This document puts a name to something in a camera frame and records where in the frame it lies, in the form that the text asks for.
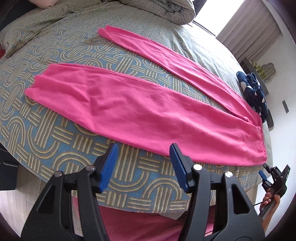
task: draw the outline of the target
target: white wall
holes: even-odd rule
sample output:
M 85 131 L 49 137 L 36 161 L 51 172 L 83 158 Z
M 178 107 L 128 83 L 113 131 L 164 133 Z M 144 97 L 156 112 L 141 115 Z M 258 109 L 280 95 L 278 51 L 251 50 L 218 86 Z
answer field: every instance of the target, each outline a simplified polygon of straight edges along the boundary
M 281 219 L 296 192 L 296 44 L 272 5 L 264 0 L 263 2 L 282 32 L 257 62 L 259 65 L 272 62 L 276 69 L 276 75 L 266 83 L 269 90 L 269 95 L 266 97 L 267 105 L 274 120 L 274 129 L 270 131 L 273 161 L 274 166 L 280 170 L 283 170 L 286 164 L 291 168 L 287 180 L 287 192 L 281 198 L 280 206 L 271 220 L 268 234 Z M 287 103 L 289 113 L 285 112 L 283 100 Z M 262 201 L 264 195 L 265 191 L 259 186 L 256 203 Z M 259 205 L 256 206 L 256 211 L 259 211 Z

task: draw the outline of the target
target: gray curtain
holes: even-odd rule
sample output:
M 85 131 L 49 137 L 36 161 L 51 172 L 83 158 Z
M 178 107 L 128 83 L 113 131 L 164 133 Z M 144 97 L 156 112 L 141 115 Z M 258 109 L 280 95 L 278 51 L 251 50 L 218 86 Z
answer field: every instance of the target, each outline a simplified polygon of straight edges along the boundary
M 216 37 L 240 63 L 257 61 L 280 36 L 281 31 L 261 0 L 245 0 Z

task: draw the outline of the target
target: wooden floor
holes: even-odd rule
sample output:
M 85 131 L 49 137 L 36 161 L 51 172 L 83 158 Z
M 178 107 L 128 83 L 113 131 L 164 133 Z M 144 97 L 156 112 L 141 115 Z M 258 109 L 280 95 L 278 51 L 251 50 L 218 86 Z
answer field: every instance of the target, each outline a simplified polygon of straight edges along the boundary
M 22 165 L 19 165 L 16 190 L 0 191 L 0 213 L 19 236 L 33 205 L 45 185 L 46 182 Z M 254 204 L 257 186 L 249 190 L 247 195 Z M 75 209 L 72 209 L 72 212 L 75 233 L 83 236 L 79 214 Z

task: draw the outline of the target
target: window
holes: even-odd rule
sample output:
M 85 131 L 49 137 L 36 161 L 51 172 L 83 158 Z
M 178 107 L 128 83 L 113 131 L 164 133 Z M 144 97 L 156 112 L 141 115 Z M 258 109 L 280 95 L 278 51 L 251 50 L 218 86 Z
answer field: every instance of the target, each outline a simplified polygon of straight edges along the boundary
M 218 35 L 244 0 L 207 0 L 194 21 Z

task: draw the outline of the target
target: bed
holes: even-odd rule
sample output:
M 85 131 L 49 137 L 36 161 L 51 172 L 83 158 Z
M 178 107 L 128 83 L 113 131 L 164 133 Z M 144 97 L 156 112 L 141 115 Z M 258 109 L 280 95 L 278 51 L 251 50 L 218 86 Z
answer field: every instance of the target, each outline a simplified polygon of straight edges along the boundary
M 27 169 L 44 181 L 56 170 L 72 173 L 94 163 L 114 142 L 98 136 L 24 95 L 34 76 L 52 63 L 98 66 L 142 78 L 224 110 L 190 84 L 160 66 L 99 36 L 111 25 L 140 34 L 199 63 L 242 95 L 234 56 L 214 36 L 194 25 L 178 25 L 119 1 L 60 0 L 49 9 L 36 8 L 0 32 L 5 56 L 0 59 L 0 142 Z M 271 140 L 263 124 L 267 163 Z M 100 205 L 126 211 L 185 211 L 190 196 L 180 189 L 169 157 L 123 143 L 108 188 L 97 194 Z M 231 171 L 248 191 L 261 182 L 262 166 L 218 166 Z M 215 203 L 212 193 L 211 204 Z

